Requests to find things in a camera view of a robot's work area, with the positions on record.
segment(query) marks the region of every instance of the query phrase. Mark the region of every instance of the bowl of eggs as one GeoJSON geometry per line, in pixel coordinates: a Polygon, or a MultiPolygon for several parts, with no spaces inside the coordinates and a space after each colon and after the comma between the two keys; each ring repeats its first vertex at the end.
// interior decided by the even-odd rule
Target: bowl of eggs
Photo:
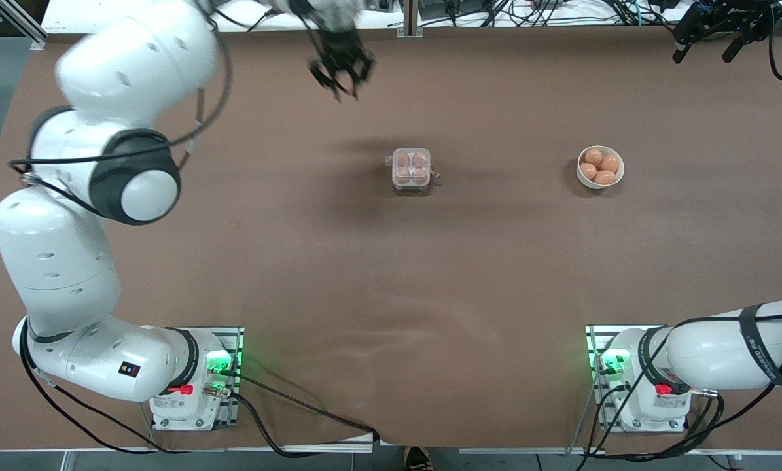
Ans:
{"type": "Polygon", "coordinates": [[[592,190],[610,187],[624,178],[624,159],[606,146],[590,146],[577,159],[577,178],[592,190]]]}

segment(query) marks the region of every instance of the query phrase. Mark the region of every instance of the clear plastic egg carton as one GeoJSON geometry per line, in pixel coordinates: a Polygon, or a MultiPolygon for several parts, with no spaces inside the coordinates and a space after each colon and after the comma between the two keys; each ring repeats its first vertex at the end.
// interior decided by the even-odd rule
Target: clear plastic egg carton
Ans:
{"type": "Polygon", "coordinates": [[[432,154],[421,147],[400,147],[385,159],[397,190],[426,190],[432,180],[432,154]]]}

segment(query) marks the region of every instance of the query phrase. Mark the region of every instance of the brown table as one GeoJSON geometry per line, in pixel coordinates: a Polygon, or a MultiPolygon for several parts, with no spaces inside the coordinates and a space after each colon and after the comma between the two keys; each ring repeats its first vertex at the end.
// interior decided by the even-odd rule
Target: brown table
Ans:
{"type": "MultiPolygon", "coordinates": [[[[305,36],[231,38],[232,99],[181,202],[152,226],[110,224],[116,316],[244,325],[247,372],[389,442],[566,447],[590,381],[585,325],[782,298],[782,83],[765,44],[731,65],[728,43],[701,44],[675,65],[662,29],[428,33],[370,41],[376,75],[343,105],[306,71],[305,36]],[[596,143],[627,165],[602,193],[574,177],[596,143]],[[383,159],[406,146],[431,150],[442,186],[394,193],[383,159]]],[[[52,67],[65,48],[29,60],[1,136],[0,199],[20,187],[5,162],[24,155],[32,120],[64,103],[52,67]]],[[[782,69],[782,39],[777,49],[782,69]]],[[[180,134],[193,110],[179,105],[158,129],[180,134]]],[[[94,447],[25,378],[10,348],[22,314],[0,260],[0,449],[94,447]]],[[[71,390],[141,427],[137,406],[71,390]]],[[[280,442],[353,434],[253,392],[280,442]]],[[[728,391],[728,412],[753,394],[728,391]]],[[[238,429],[160,439],[262,444],[244,412],[238,429]]],[[[782,390],[705,447],[782,449],[782,390]]]]}

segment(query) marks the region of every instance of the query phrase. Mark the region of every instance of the bowl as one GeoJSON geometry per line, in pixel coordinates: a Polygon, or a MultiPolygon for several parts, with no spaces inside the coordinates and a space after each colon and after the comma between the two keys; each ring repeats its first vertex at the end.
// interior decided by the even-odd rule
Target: bowl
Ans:
{"type": "Polygon", "coordinates": [[[577,158],[577,179],[580,180],[581,184],[586,185],[588,188],[591,188],[592,190],[602,190],[603,188],[608,188],[614,184],[618,184],[618,182],[624,178],[624,159],[620,157],[620,154],[615,152],[613,149],[606,147],[606,146],[588,146],[585,149],[580,152],[580,157],[577,158]],[[582,170],[580,170],[580,164],[584,164],[585,161],[582,160],[583,156],[586,155],[586,152],[588,152],[591,149],[597,149],[600,152],[603,153],[603,157],[606,157],[606,155],[613,155],[618,158],[618,162],[620,163],[620,166],[618,167],[617,172],[617,178],[614,179],[613,182],[611,182],[608,185],[602,185],[602,184],[596,184],[595,182],[592,182],[588,177],[582,174],[582,170]]]}

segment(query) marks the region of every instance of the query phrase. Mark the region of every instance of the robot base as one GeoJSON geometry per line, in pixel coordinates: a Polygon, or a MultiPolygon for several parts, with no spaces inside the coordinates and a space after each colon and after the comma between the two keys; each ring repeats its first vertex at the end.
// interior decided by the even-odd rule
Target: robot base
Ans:
{"type": "Polygon", "coordinates": [[[238,381],[233,377],[208,372],[210,366],[226,364],[232,370],[240,370],[242,341],[245,329],[242,327],[196,327],[189,330],[199,345],[199,365],[196,373],[187,383],[193,394],[176,391],[149,400],[152,411],[152,428],[160,431],[208,432],[222,428],[236,427],[238,403],[232,397],[203,394],[206,385],[237,391],[238,381]]]}
{"type": "MultiPolygon", "coordinates": [[[[613,368],[617,373],[600,375],[601,391],[608,391],[619,385],[633,385],[641,375],[638,360],[638,348],[645,331],[640,328],[628,328],[616,335],[606,346],[606,350],[595,358],[597,371],[613,368]]],[[[613,393],[614,408],[621,407],[627,391],[613,393]]],[[[624,432],[684,432],[684,420],[690,411],[690,393],[659,394],[647,378],[638,382],[630,399],[624,405],[618,418],[618,425],[624,432]]]]}

